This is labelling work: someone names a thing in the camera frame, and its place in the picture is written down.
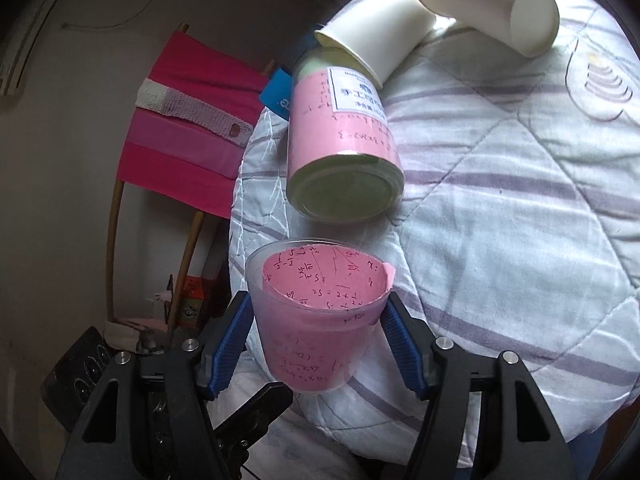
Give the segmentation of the black power strip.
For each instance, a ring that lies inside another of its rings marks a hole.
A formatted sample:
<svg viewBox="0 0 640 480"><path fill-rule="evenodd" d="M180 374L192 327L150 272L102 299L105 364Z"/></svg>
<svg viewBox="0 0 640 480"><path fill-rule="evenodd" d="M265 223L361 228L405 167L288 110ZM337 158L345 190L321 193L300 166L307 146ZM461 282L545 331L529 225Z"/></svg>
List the black power strip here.
<svg viewBox="0 0 640 480"><path fill-rule="evenodd" d="M90 326L58 360L41 385L41 397L70 434L115 350Z"/></svg>

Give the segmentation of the clear cup with pink paper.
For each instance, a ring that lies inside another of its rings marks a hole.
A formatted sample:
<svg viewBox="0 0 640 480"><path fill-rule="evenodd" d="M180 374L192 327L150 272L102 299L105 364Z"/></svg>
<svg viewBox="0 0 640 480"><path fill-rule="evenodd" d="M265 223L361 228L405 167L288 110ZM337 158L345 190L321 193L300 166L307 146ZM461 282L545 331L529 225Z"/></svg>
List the clear cup with pink paper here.
<svg viewBox="0 0 640 480"><path fill-rule="evenodd" d="M390 263L329 240L284 240L252 252L245 279L270 374L301 393L344 386L395 274Z"/></svg>

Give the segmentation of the red box on floor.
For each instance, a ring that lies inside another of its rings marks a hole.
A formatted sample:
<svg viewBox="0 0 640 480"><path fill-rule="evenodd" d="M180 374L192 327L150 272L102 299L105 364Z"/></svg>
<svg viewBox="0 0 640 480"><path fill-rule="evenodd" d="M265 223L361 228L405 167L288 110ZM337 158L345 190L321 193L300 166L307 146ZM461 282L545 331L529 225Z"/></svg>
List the red box on floor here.
<svg viewBox="0 0 640 480"><path fill-rule="evenodd" d="M203 280L195 276L187 276L180 294L179 325L193 328L198 326L198 318L202 313L205 301Z"/></svg>

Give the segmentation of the striped quilted table cover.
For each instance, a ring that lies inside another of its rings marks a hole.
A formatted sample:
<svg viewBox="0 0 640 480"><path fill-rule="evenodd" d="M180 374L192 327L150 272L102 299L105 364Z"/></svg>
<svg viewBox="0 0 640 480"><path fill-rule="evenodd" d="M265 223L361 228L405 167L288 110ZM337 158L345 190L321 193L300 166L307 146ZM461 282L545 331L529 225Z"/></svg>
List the striped quilted table cover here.
<svg viewBox="0 0 640 480"><path fill-rule="evenodd" d="M639 59L596 0L555 0L552 48L523 58L440 22L382 91L400 203L322 226L285 197L286 122L264 110L241 162L229 271L278 240L390 262L408 311L462 348L520 355L588 478L639 395Z"/></svg>

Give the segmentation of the blue cylindrical can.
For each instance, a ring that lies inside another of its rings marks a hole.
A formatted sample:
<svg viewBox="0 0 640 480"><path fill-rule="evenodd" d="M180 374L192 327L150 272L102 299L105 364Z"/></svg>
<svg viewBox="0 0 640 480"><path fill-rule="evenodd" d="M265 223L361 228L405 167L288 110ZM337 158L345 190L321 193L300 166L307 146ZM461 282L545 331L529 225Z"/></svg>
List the blue cylindrical can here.
<svg viewBox="0 0 640 480"><path fill-rule="evenodd" d="M292 76L282 68L278 68L262 90L259 96L260 102L273 114L284 120L289 120L293 86Z"/></svg>

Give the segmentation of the green jar with pink label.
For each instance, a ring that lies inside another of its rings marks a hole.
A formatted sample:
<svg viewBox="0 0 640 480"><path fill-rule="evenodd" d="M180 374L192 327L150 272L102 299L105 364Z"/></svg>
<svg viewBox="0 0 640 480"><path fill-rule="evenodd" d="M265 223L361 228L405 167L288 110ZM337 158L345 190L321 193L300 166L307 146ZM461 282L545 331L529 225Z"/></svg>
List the green jar with pink label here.
<svg viewBox="0 0 640 480"><path fill-rule="evenodd" d="M382 101L364 69L337 48L297 63L288 118L286 197L322 223L369 220L398 203L405 176Z"/></svg>

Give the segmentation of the white paper cup, open end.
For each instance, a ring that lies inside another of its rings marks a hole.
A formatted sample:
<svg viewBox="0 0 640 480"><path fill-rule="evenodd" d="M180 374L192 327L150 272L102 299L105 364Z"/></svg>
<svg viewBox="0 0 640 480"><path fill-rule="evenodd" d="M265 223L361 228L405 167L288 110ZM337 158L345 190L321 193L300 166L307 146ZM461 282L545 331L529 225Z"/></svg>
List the white paper cup, open end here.
<svg viewBox="0 0 640 480"><path fill-rule="evenodd" d="M419 0L360 0L314 36L323 47L345 51L381 88L435 21Z"/></svg>

